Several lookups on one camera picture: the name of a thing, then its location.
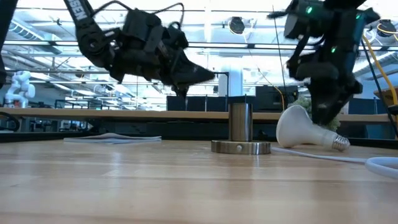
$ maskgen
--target white light bulb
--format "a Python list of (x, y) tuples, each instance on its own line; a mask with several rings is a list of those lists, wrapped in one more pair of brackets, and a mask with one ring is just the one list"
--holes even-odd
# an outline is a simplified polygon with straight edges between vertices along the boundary
[(349, 147), (348, 139), (313, 124), (305, 109), (299, 105), (291, 106), (282, 113), (276, 127), (276, 138), (282, 147), (315, 144), (339, 151)]

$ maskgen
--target white robot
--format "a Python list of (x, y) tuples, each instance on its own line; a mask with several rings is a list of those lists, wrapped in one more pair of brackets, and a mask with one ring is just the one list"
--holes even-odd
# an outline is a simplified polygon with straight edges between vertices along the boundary
[(35, 86), (30, 84), (30, 72), (19, 71), (12, 77), (12, 84), (8, 89), (5, 97), (4, 107), (13, 108), (14, 102), (19, 102), (19, 107), (26, 108), (28, 105), (28, 98), (35, 96)]

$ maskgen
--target metal base plate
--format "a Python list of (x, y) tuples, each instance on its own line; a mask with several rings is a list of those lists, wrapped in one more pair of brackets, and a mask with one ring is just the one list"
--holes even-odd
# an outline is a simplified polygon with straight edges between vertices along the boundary
[(212, 141), (211, 151), (225, 154), (263, 155), (271, 153), (271, 143), (257, 141)]

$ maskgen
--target white paper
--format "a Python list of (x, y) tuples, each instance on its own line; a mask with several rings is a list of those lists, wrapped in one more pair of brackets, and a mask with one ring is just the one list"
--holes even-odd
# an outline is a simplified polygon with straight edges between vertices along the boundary
[(98, 136), (87, 136), (81, 138), (65, 138), (64, 142), (80, 142), (80, 143), (105, 143), (105, 144), (129, 144), (142, 142), (161, 141), (160, 136), (156, 137), (129, 137), (120, 134), (106, 133)]

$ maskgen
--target white pipe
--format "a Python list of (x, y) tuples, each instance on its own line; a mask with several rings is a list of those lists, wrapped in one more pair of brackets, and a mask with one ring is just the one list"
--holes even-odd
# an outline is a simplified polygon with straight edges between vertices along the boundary
[(327, 159), (332, 161), (354, 162), (354, 163), (364, 164), (367, 170), (375, 174), (379, 174), (384, 177), (390, 177), (393, 179), (398, 179), (398, 157), (373, 157), (369, 159), (362, 159), (362, 158), (352, 158), (352, 157), (318, 156), (304, 152), (297, 152), (290, 149), (282, 149), (279, 147), (272, 147), (271, 150), (275, 152), (283, 152), (283, 153), (311, 157), (316, 159)]

